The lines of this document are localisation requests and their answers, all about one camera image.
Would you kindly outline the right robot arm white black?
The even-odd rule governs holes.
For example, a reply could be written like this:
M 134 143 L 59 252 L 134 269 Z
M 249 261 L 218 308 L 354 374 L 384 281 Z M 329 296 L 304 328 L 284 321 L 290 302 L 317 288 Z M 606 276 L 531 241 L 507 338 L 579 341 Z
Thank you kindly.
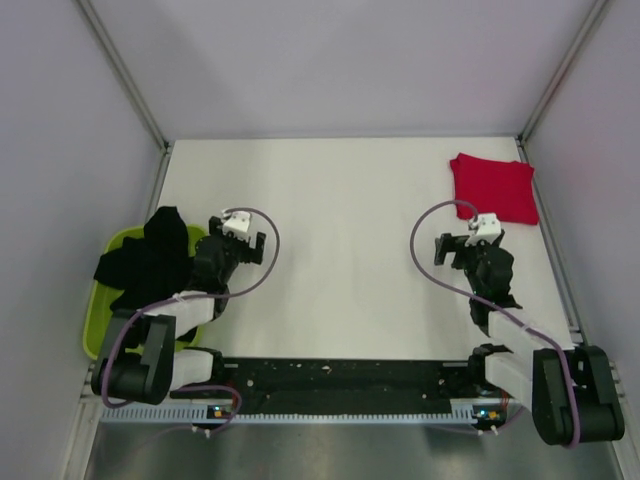
M 469 388 L 481 396 L 506 391 L 530 411 L 549 445 L 622 439 L 624 416 L 605 351 L 562 344 L 525 320 L 511 293 L 514 258 L 498 240 L 444 233 L 435 240 L 435 265 L 448 255 L 469 282 L 471 319 L 488 338 L 469 359 Z

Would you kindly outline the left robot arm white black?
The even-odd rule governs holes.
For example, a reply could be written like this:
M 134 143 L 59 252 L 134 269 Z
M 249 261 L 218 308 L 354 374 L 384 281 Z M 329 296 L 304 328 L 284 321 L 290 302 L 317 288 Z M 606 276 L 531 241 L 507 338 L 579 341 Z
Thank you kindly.
M 94 279 L 118 293 L 91 379 L 107 407 L 158 405 L 190 389 L 209 397 L 224 390 L 221 353 L 192 341 L 200 326 L 224 313 L 237 267 L 262 263 L 267 236 L 250 232 L 256 213 L 227 210 L 193 240 L 178 210 L 162 207 L 138 235 L 101 255 Z

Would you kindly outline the black t shirt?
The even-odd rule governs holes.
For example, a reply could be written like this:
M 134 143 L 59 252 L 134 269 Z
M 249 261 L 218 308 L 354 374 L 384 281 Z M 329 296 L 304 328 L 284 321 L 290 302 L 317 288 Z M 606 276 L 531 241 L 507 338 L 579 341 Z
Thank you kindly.
M 187 226 L 175 206 L 163 206 L 145 223 L 141 238 L 127 236 L 100 257 L 94 279 L 121 292 L 111 311 L 135 310 L 183 291 L 192 267 Z

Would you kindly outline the red t shirt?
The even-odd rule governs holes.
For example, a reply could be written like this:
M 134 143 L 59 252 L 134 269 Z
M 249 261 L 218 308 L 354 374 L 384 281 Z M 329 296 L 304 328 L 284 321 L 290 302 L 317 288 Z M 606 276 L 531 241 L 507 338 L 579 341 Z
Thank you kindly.
M 539 214 L 533 194 L 534 168 L 459 153 L 449 161 L 454 199 L 472 204 L 479 213 L 495 213 L 501 222 L 535 226 Z

